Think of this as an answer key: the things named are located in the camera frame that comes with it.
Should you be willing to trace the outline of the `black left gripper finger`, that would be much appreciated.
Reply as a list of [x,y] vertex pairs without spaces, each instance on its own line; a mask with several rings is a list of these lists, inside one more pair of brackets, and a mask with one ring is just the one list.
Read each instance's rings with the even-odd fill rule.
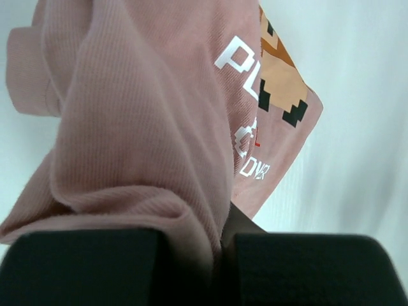
[[237,206],[231,203],[229,206],[228,218],[222,230],[222,254],[224,254],[232,239],[237,234],[266,234],[266,231],[260,228]]

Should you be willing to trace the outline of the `dusty pink graphic t-shirt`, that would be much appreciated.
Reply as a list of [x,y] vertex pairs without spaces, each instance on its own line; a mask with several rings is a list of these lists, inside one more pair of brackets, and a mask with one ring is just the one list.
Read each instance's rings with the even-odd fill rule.
[[202,274],[230,206],[255,216],[323,110],[257,1],[39,1],[8,37],[6,86],[60,124],[3,244],[154,228]]

